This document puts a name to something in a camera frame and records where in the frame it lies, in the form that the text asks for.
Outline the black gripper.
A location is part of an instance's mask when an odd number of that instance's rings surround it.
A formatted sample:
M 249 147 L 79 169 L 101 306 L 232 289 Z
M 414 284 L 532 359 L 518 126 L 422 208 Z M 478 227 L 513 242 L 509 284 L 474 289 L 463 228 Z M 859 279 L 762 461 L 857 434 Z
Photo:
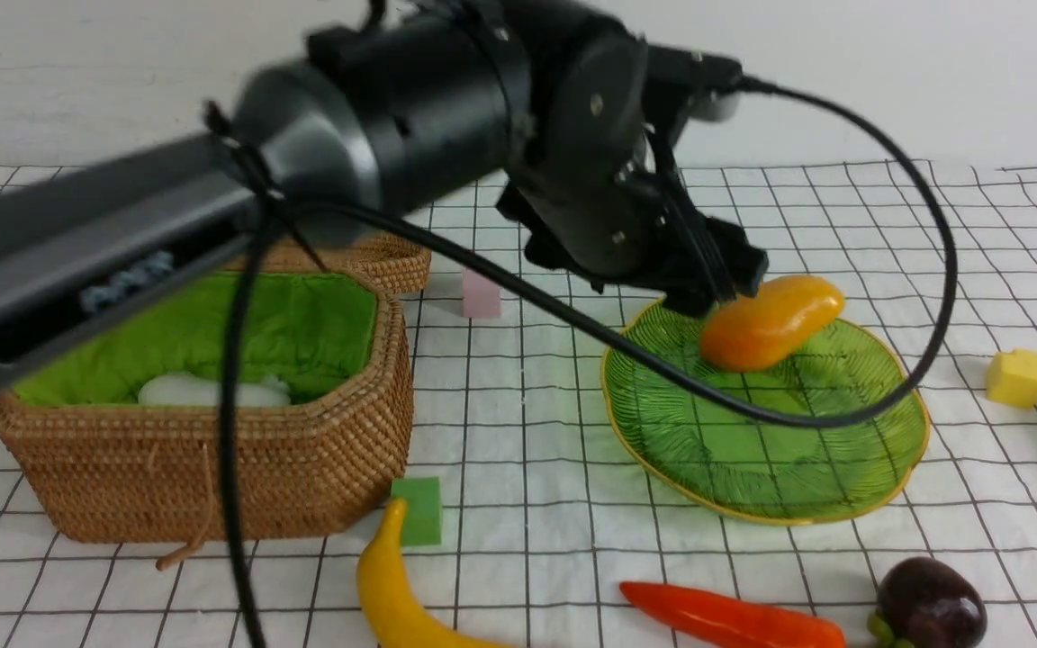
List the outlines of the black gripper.
M 625 284 L 702 317 L 752 298 L 769 258 L 741 226 L 705 216 L 680 180 L 673 148 L 686 121 L 647 122 L 649 54 L 577 55 L 537 77 L 537 132 L 508 169 L 497 208 L 529 230 L 535 266 L 601 291 Z

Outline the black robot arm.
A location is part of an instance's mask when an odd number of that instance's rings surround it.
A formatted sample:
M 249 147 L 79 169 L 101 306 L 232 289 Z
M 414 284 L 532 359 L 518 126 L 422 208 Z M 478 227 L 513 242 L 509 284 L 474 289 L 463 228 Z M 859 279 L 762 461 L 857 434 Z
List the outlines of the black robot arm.
M 756 294 L 765 251 L 695 208 L 671 159 L 688 119 L 723 118 L 740 63 L 651 45 L 577 1 L 424 1 L 388 31 L 383 13 L 374 1 L 361 29 L 310 34 L 196 134 L 0 195 L 0 391 L 244 255 L 218 415 L 229 464 L 273 243 L 345 247 L 375 227 L 470 264 L 403 219 L 501 170 L 499 209 L 539 266 L 695 317 Z

